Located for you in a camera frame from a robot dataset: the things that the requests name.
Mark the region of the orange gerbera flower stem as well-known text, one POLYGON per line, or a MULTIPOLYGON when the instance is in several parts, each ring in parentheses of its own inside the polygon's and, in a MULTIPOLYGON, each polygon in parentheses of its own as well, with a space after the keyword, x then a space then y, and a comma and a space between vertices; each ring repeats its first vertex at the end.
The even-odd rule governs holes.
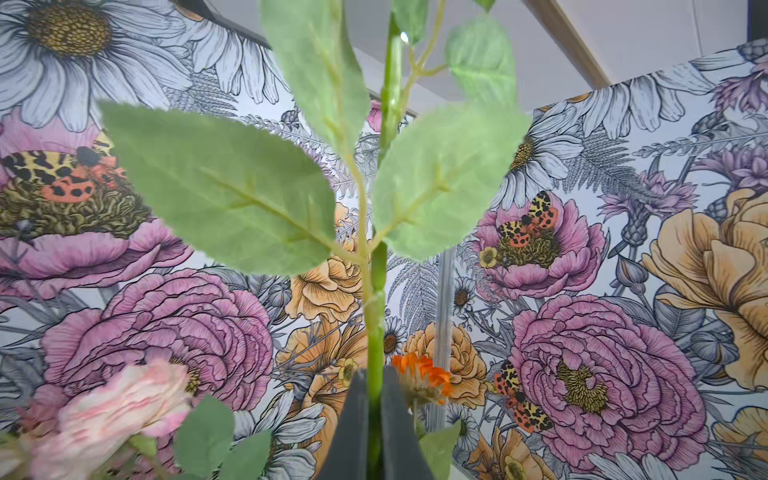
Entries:
POLYGON ((436 366, 428 355, 395 355, 391 366, 397 373, 411 422, 419 439, 429 430, 431 412, 442 413, 452 394, 451 374, 436 366))

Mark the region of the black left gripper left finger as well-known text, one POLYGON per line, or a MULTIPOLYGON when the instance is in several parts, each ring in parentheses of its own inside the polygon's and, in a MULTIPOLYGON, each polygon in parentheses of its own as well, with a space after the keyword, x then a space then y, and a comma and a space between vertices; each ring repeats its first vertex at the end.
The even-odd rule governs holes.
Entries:
POLYGON ((367 370, 352 377, 318 480, 362 480, 367 474, 369 398, 367 370))

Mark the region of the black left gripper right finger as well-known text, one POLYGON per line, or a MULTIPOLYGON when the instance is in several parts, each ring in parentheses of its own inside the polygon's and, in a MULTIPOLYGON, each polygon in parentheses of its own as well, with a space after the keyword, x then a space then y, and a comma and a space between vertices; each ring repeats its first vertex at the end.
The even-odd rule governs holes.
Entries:
POLYGON ((432 480, 396 370, 386 366, 381 394, 382 469, 386 480, 432 480))

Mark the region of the pink rose flower stem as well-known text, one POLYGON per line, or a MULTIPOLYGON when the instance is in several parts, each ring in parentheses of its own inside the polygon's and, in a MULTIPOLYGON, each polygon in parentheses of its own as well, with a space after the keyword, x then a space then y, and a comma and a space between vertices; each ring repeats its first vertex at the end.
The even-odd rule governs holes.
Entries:
POLYGON ((234 415, 222 402, 194 400, 183 364, 155 359, 129 365, 105 385, 61 408, 51 426, 1 438, 4 479, 104 479, 130 459, 145 460, 172 479, 158 442, 172 436, 180 479, 258 479, 265 472, 269 431, 235 443, 234 415))

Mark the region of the cream white rose stem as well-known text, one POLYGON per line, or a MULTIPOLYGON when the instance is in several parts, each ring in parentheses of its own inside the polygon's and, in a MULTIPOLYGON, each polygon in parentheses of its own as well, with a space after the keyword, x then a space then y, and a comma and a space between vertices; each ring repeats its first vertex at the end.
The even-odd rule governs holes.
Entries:
MULTIPOLYGON (((355 148, 370 108, 340 1, 264 1, 260 17, 279 66, 313 132, 345 163, 358 191, 358 240, 343 248, 335 196, 298 145, 236 121, 101 102, 107 130, 139 194, 172 231, 211 258, 248 273, 305 273, 337 255, 361 270, 368 336, 368 479, 384 479, 381 394, 385 262, 424 261, 458 244, 490 206, 529 126, 516 103, 515 60, 490 4, 447 37, 444 69, 464 93, 407 127, 412 82, 402 51, 438 31, 425 1, 391 7, 377 171, 367 182, 355 148)), ((455 430, 419 439, 433 479, 451 466, 455 430)))

